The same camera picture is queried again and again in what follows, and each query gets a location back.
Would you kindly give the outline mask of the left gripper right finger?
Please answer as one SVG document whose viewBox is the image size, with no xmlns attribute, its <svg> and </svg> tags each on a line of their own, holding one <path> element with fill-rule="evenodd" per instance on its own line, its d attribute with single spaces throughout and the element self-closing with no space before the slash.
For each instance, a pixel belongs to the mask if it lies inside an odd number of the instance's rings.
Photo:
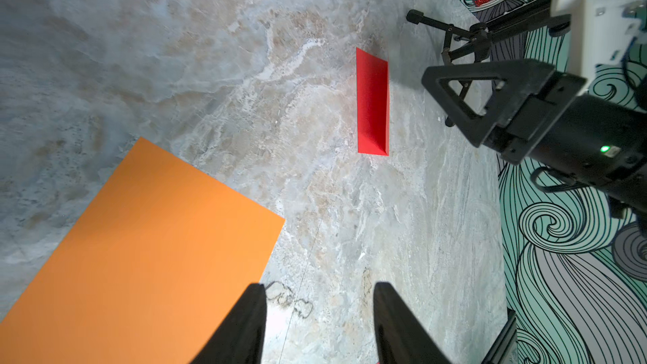
<svg viewBox="0 0 647 364">
<path fill-rule="evenodd" d="M 389 282 L 375 284 L 373 315 L 379 363 L 450 363 Z"/>
</svg>

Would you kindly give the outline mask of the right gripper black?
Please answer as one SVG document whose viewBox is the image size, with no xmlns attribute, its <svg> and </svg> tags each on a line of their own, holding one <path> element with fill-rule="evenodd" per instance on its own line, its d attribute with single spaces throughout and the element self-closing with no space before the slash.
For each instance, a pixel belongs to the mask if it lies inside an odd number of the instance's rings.
<svg viewBox="0 0 647 364">
<path fill-rule="evenodd" d="M 475 83 L 485 93 L 471 100 L 457 94 L 452 82 Z M 428 67 L 422 77 L 424 88 L 473 146 L 485 145 L 511 164 L 530 156 L 585 82 L 535 60 Z"/>
</svg>

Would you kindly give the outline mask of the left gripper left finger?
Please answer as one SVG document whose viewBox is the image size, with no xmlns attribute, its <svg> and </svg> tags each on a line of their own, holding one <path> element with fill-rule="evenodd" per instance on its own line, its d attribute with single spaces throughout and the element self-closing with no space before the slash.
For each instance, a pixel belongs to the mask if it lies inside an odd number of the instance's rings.
<svg viewBox="0 0 647 364">
<path fill-rule="evenodd" d="M 191 363 L 261 363 L 266 315 L 266 288 L 250 284 Z"/>
</svg>

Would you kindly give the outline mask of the orange square paper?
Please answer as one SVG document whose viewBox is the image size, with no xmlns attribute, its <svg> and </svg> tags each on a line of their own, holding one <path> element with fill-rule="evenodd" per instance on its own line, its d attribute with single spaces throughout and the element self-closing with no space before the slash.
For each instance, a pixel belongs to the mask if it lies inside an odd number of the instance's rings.
<svg viewBox="0 0 647 364">
<path fill-rule="evenodd" d="M 3 319 L 1 360 L 190 362 L 284 223 L 140 139 Z"/>
</svg>

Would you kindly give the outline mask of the red square paper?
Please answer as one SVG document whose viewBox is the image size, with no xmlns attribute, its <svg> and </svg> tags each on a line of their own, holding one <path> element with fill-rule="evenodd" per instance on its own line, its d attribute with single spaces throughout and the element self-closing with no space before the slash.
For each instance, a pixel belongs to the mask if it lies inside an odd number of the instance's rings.
<svg viewBox="0 0 647 364">
<path fill-rule="evenodd" d="M 389 156 L 389 63 L 357 47 L 358 152 Z"/>
</svg>

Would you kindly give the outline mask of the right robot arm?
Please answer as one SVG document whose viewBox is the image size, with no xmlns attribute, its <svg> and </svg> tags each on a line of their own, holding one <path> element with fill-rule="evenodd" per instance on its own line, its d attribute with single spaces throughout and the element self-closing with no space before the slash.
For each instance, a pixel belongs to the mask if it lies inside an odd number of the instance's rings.
<svg viewBox="0 0 647 364">
<path fill-rule="evenodd" d="M 608 196 L 646 229 L 646 115 L 583 94 L 585 79 L 532 59 L 428 67 L 421 80 L 476 148 L 544 164 L 562 185 Z"/>
</svg>

